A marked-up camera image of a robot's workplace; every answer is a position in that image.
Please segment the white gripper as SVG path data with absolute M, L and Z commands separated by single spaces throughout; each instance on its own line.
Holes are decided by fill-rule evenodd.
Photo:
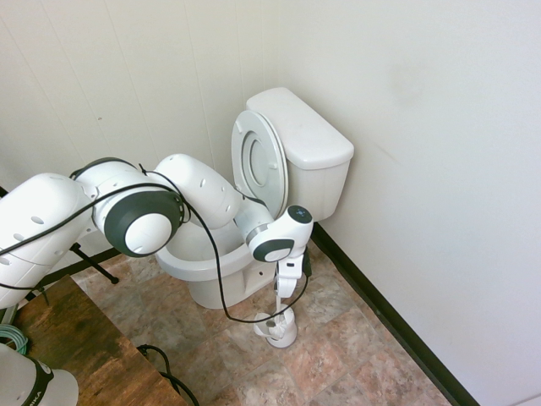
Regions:
M 301 254 L 277 262 L 274 289 L 278 298 L 287 299 L 292 296 L 298 279 L 301 278 L 303 273 L 303 260 L 304 254 Z

